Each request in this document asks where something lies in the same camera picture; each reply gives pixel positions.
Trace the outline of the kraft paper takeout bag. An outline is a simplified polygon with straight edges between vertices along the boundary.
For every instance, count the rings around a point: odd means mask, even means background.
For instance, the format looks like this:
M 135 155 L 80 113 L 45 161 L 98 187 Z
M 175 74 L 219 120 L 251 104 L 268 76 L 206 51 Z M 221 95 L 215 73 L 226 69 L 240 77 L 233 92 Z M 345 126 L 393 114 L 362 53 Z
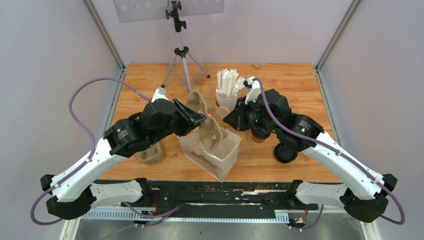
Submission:
M 207 171 L 218 181 L 223 182 L 238 159 L 242 138 L 223 127 L 228 137 L 223 140 L 219 147 L 208 152 L 199 138 L 199 126 L 186 136 L 178 138 L 184 155 Z

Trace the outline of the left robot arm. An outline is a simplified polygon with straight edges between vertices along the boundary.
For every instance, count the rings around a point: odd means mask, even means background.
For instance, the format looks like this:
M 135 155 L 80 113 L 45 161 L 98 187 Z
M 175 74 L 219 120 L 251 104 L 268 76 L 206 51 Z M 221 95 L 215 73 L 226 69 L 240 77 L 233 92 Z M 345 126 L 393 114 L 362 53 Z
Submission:
M 144 110 L 118 120 L 76 164 L 59 175 L 44 175 L 40 182 L 51 197 L 46 201 L 49 214 L 72 220 L 96 207 L 117 203 L 153 201 L 153 190 L 144 177 L 121 183 L 97 183 L 111 167 L 136 153 L 146 151 L 170 135 L 187 136 L 207 119 L 177 99 L 158 99 Z

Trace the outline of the single pulp cup carrier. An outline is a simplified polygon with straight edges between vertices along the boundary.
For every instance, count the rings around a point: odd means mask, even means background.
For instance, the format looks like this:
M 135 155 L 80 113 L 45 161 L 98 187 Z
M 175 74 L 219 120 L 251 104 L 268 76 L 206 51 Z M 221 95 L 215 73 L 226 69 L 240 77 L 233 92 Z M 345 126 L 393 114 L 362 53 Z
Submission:
M 198 127 L 198 135 L 207 152 L 215 151 L 228 137 L 228 134 L 222 127 L 222 123 L 209 115 L 213 106 L 209 103 L 208 98 L 200 91 L 193 90 L 187 97 L 186 105 L 189 109 L 195 112 L 202 111 L 206 115 L 206 119 Z

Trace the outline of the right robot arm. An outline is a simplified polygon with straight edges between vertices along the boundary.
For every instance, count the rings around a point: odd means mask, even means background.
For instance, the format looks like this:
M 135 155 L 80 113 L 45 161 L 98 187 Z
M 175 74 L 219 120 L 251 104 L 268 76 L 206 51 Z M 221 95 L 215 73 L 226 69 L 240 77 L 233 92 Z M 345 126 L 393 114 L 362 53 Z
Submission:
M 303 153 L 341 180 L 340 184 L 292 181 L 285 195 L 290 208 L 327 205 L 343 209 L 365 223 L 385 217 L 389 199 L 394 198 L 397 178 L 366 167 L 311 117 L 292 112 L 287 98 L 276 90 L 259 93 L 255 99 L 239 98 L 223 121 L 239 132 L 251 131 L 260 140 L 275 134 L 279 142 L 274 156 L 279 162 L 289 163 Z

